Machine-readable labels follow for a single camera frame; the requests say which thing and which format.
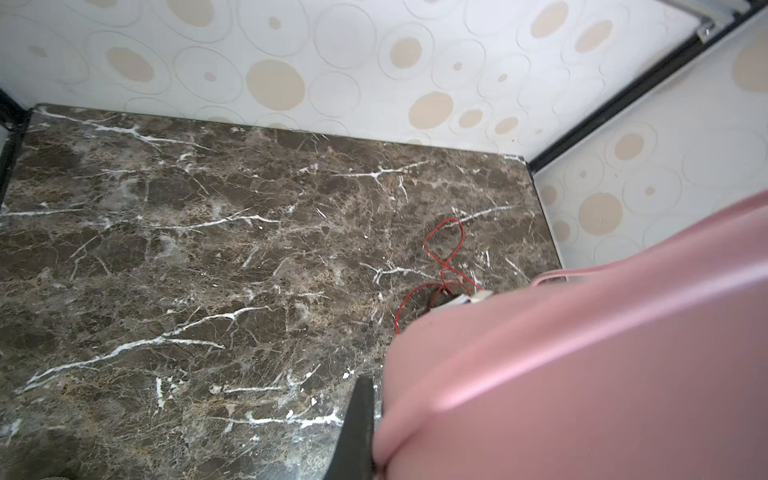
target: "tiled wall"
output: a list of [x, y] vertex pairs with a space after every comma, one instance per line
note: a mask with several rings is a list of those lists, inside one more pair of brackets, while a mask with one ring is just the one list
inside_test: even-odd
[[768, 13], [535, 175], [564, 266], [629, 257], [768, 188]]
[[655, 0], [0, 0], [48, 102], [532, 159], [690, 35]]

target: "metal bracket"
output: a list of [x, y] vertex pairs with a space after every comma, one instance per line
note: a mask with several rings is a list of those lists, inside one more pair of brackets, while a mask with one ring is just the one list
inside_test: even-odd
[[663, 0], [669, 5], [692, 13], [704, 20], [696, 33], [702, 43], [707, 43], [728, 25], [736, 14], [747, 13], [751, 5], [747, 0]]

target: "red wire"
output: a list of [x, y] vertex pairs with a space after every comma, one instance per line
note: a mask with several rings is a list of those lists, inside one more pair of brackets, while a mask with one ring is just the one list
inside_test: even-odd
[[[456, 248], [453, 250], [453, 252], [452, 252], [450, 255], [448, 255], [448, 258], [446, 258], [445, 260], [441, 260], [441, 259], [440, 259], [440, 258], [439, 258], [437, 255], [435, 255], [435, 254], [434, 254], [434, 253], [433, 253], [433, 252], [432, 252], [432, 251], [431, 251], [431, 250], [430, 250], [430, 249], [427, 247], [427, 240], [429, 240], [429, 238], [430, 238], [432, 235], [434, 235], [434, 234], [435, 234], [435, 232], [437, 232], [438, 230], [440, 230], [440, 229], [443, 227], [443, 225], [445, 225], [445, 224], [446, 224], [446, 223], [448, 223], [448, 222], [456, 222], [456, 223], [458, 224], [458, 227], [459, 227], [459, 228], [461, 229], [461, 231], [462, 231], [462, 239], [461, 239], [461, 241], [459, 241], [459, 242], [458, 242], [458, 246], [457, 246], [457, 247], [456, 247]], [[424, 247], [424, 250], [426, 250], [426, 251], [427, 251], [427, 253], [429, 253], [429, 256], [431, 256], [433, 259], [435, 259], [435, 260], [436, 260], [438, 263], [440, 263], [440, 264], [442, 265], [442, 268], [440, 269], [440, 281], [441, 281], [441, 283], [423, 283], [422, 285], [419, 285], [419, 286], [417, 286], [415, 289], [413, 289], [413, 290], [411, 290], [411, 291], [410, 291], [410, 293], [408, 294], [408, 296], [406, 296], [406, 299], [405, 299], [405, 300], [403, 300], [403, 301], [402, 301], [402, 303], [400, 303], [400, 308], [397, 310], [397, 315], [395, 316], [395, 333], [396, 333], [397, 335], [399, 335], [399, 334], [400, 334], [400, 328], [399, 328], [399, 324], [398, 324], [398, 321], [399, 321], [399, 319], [400, 319], [400, 313], [402, 313], [402, 309], [403, 309], [403, 308], [406, 306], [406, 303], [408, 302], [408, 300], [410, 300], [410, 299], [411, 299], [411, 297], [413, 296], [413, 294], [414, 294], [414, 293], [416, 293], [416, 292], [418, 292], [418, 291], [419, 291], [419, 290], [421, 290], [422, 288], [429, 288], [429, 287], [432, 287], [432, 286], [437, 286], [437, 287], [438, 287], [437, 291], [436, 291], [436, 292], [435, 292], [435, 293], [432, 295], [432, 299], [429, 301], [429, 308], [430, 308], [430, 309], [431, 309], [431, 308], [432, 308], [432, 307], [435, 305], [435, 301], [437, 300], [437, 296], [438, 296], [438, 295], [439, 295], [439, 294], [440, 294], [440, 293], [441, 293], [443, 290], [447, 291], [447, 292], [448, 292], [448, 293], [450, 293], [451, 295], [453, 295], [453, 294], [454, 294], [454, 293], [453, 293], [453, 290], [451, 290], [451, 289], [450, 289], [449, 285], [459, 285], [461, 288], [463, 288], [464, 290], [466, 290], [467, 294], [470, 294], [470, 295], [471, 295], [471, 293], [469, 292], [469, 288], [467, 288], [467, 286], [464, 284], [464, 282], [463, 282], [463, 281], [452, 281], [452, 282], [446, 282], [446, 281], [445, 281], [445, 269], [451, 270], [453, 273], [456, 273], [457, 275], [459, 275], [459, 276], [460, 276], [461, 278], [463, 278], [464, 280], [467, 280], [467, 281], [468, 281], [468, 282], [470, 282], [470, 283], [472, 284], [472, 286], [473, 286], [474, 288], [476, 288], [477, 290], [483, 290], [483, 289], [482, 289], [482, 287], [478, 286], [478, 284], [477, 284], [477, 283], [475, 283], [474, 281], [472, 281], [472, 279], [471, 279], [471, 278], [469, 278], [469, 277], [468, 277], [468, 276], [466, 276], [464, 273], [462, 273], [462, 272], [459, 272], [457, 269], [455, 269], [455, 268], [453, 268], [452, 266], [450, 266], [450, 265], [449, 265], [449, 264], [450, 264], [450, 262], [451, 262], [451, 260], [453, 260], [453, 257], [454, 257], [454, 256], [455, 256], [455, 255], [458, 253], [458, 251], [459, 251], [459, 250], [462, 248], [462, 245], [464, 245], [464, 225], [462, 224], [462, 221], [461, 221], [461, 220], [459, 220], [458, 218], [455, 218], [455, 217], [446, 218], [445, 220], [443, 220], [442, 222], [440, 222], [440, 224], [439, 224], [437, 227], [435, 227], [434, 229], [432, 229], [432, 231], [431, 231], [431, 232], [429, 232], [429, 235], [427, 235], [427, 236], [424, 238], [424, 241], [422, 242], [422, 247]]]

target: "black object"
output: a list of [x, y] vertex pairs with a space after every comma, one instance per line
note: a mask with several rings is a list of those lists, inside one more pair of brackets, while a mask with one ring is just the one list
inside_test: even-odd
[[359, 377], [344, 416], [324, 480], [370, 480], [373, 476], [373, 380]]
[[8, 189], [8, 183], [11, 181], [11, 171], [16, 157], [22, 150], [24, 135], [27, 132], [31, 116], [31, 109], [25, 110], [13, 98], [0, 90], [0, 122], [8, 130], [5, 146], [0, 144], [2, 149], [0, 152], [0, 204], [5, 198], [5, 190]]
[[650, 70], [642, 74], [639, 78], [614, 95], [610, 100], [602, 104], [594, 113], [586, 117], [580, 124], [573, 127], [568, 133], [563, 135], [534, 158], [531, 163], [528, 164], [528, 170], [531, 174], [535, 174], [549, 165], [554, 159], [570, 150], [571, 147], [584, 140], [605, 122], [612, 119], [637, 99], [645, 95], [651, 88], [660, 84], [674, 72], [684, 67], [689, 61], [704, 53], [704, 51], [715, 45], [736, 28], [739, 28], [744, 22], [762, 10], [766, 4], [768, 4], [768, 0], [754, 0], [751, 3], [752, 8], [747, 13], [744, 15], [737, 15], [732, 24], [728, 25], [707, 43], [701, 43], [698, 35], [692, 35], [680, 47], [659, 60], [659, 62], [651, 67]]

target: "marble countertop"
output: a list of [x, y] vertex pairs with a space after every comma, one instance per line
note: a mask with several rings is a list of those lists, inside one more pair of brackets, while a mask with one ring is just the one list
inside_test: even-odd
[[38, 107], [0, 211], [0, 478], [322, 477], [451, 216], [483, 287], [558, 267], [513, 157]]

